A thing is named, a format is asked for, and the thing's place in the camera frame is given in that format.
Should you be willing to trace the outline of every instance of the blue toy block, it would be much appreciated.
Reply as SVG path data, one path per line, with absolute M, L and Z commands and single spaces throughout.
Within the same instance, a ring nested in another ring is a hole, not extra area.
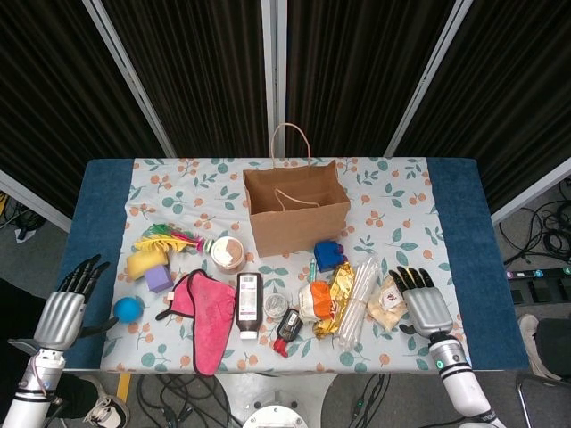
M 161 292 L 172 288 L 173 285 L 170 272 L 165 265 L 151 267 L 145 272 L 145 279 L 152 292 Z
M 347 260 L 343 255 L 343 246 L 335 241 L 316 243 L 313 254 L 315 254 L 315 260 L 318 263 L 319 272 L 333 270 L 337 265 Z

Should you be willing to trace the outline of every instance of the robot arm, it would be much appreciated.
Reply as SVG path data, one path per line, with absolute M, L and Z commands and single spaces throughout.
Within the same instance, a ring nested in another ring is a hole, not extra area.
M 66 276 L 59 290 L 50 295 L 33 340 L 11 341 L 14 346 L 33 355 L 18 384 L 16 396 L 4 420 L 4 428 L 41 427 L 50 405 L 62 405 L 62 400 L 55 395 L 55 389 L 65 367 L 63 352 L 78 337 L 85 335 L 82 334 L 81 324 L 87 301 L 97 279 L 109 267 L 109 263 L 95 267 L 100 257 L 97 255 L 80 263 Z M 105 327 L 109 328 L 112 324 L 107 323 Z M 90 329 L 89 333 L 100 333 L 102 330 Z
M 505 428 L 482 392 L 462 345 L 449 335 L 452 318 L 430 275 L 424 269 L 397 270 L 399 274 L 392 270 L 389 274 L 407 303 L 412 324 L 418 334 L 430 339 L 430 355 L 454 408 L 471 421 L 462 427 Z

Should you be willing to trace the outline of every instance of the table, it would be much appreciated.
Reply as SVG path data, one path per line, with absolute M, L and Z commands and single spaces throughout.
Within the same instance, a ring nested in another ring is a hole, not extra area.
M 352 168 L 351 161 L 339 160 L 348 168 Z M 427 159 L 426 163 L 474 368 L 524 367 L 525 350 L 476 163 L 461 159 Z M 61 277 L 96 252 L 112 265 L 117 264 L 126 222 L 125 202 L 132 191 L 132 170 L 133 160 L 94 160 L 87 166 Z M 108 269 L 102 276 L 87 307 L 87 325 L 101 323 L 109 316 L 117 274 Z M 104 346 L 102 337 L 79 340 L 66 354 L 68 367 L 99 367 Z

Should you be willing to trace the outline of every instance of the pink towel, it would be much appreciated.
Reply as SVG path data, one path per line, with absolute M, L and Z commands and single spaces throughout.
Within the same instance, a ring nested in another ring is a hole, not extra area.
M 234 321 L 236 290 L 196 269 L 183 276 L 173 291 L 174 300 L 156 319 L 163 319 L 168 314 L 194 318 L 194 370 L 212 376 L 228 343 Z

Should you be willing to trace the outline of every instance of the blue ball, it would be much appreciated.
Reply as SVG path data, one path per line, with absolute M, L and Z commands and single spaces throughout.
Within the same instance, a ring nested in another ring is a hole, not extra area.
M 137 299 L 124 297 L 117 300 L 113 308 L 113 315 L 119 319 L 120 323 L 129 324 L 135 321 L 143 313 L 143 308 Z

